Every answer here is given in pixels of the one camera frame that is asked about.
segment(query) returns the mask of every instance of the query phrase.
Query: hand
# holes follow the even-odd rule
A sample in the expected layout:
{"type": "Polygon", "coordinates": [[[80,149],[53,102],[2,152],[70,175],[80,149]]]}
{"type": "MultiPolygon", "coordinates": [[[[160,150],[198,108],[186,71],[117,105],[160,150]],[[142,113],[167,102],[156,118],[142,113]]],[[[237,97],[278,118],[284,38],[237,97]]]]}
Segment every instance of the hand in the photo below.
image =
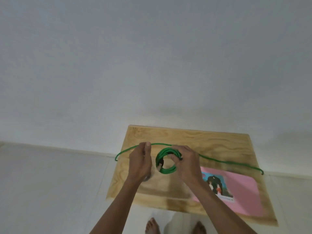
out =
{"type": "Polygon", "coordinates": [[[127,180],[141,183],[151,173],[151,143],[140,143],[129,155],[129,160],[127,180]]]}
{"type": "Polygon", "coordinates": [[[189,187],[190,185],[197,185],[203,181],[200,164],[199,155],[195,151],[189,148],[189,146],[173,145],[173,149],[178,150],[182,155],[182,160],[173,154],[169,157],[174,161],[177,167],[177,172],[179,177],[184,181],[184,183],[189,187]]]}

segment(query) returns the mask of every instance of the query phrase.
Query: picture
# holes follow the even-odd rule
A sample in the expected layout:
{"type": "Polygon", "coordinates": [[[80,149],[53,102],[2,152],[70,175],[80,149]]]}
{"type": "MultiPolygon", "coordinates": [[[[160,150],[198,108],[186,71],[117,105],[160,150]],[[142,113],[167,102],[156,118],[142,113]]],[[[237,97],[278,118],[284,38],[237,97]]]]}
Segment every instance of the picture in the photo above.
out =
{"type": "Polygon", "coordinates": [[[213,193],[215,193],[220,199],[227,201],[234,201],[233,195],[227,188],[224,178],[221,175],[214,175],[202,171],[202,178],[206,181],[213,193]]]}

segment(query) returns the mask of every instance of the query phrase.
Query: plywood board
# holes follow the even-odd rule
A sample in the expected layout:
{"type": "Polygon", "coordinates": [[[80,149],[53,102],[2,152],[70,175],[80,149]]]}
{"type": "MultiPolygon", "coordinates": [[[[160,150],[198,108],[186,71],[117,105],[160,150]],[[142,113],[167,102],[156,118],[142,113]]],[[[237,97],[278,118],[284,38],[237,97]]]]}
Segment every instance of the plywood board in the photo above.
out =
{"type": "MultiPolygon", "coordinates": [[[[247,134],[130,125],[121,150],[144,141],[188,145],[198,153],[212,158],[248,163],[251,166],[259,167],[250,137],[247,134]]],[[[152,146],[152,176],[140,185],[134,202],[153,208],[206,215],[202,205],[190,199],[189,188],[179,180],[177,173],[165,175],[156,170],[155,157],[165,147],[161,145],[152,146]]],[[[119,156],[107,198],[115,198],[123,186],[128,174],[130,153],[131,151],[128,151],[119,156]]],[[[164,159],[164,163],[164,167],[172,165],[170,159],[164,159]]],[[[265,215],[263,217],[238,215],[247,221],[277,226],[277,220],[261,172],[243,166],[217,163],[204,158],[200,158],[200,165],[253,177],[258,185],[265,215]]]]}

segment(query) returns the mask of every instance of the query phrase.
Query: forearm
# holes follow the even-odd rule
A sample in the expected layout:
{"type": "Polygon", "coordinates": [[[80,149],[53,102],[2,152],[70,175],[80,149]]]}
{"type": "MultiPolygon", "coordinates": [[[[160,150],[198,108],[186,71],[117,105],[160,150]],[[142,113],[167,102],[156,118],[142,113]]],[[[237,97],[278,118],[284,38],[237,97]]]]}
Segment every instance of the forearm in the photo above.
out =
{"type": "Polygon", "coordinates": [[[203,205],[218,234],[256,233],[211,191],[206,182],[191,184],[190,189],[203,205]]]}
{"type": "Polygon", "coordinates": [[[126,180],[115,200],[94,226],[90,234],[122,233],[140,183],[126,180]]]}

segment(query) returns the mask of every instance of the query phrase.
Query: person's right hand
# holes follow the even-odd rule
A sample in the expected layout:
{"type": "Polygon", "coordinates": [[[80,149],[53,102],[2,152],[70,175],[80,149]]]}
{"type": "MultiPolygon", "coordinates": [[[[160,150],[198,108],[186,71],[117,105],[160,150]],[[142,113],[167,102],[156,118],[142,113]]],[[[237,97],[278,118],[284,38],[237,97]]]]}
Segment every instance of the person's right hand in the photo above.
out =
{"type": "Polygon", "coordinates": [[[178,150],[182,155],[182,160],[173,154],[169,157],[177,167],[179,177],[187,186],[197,185],[203,181],[199,164],[199,155],[189,146],[173,145],[173,149],[178,150]]]}

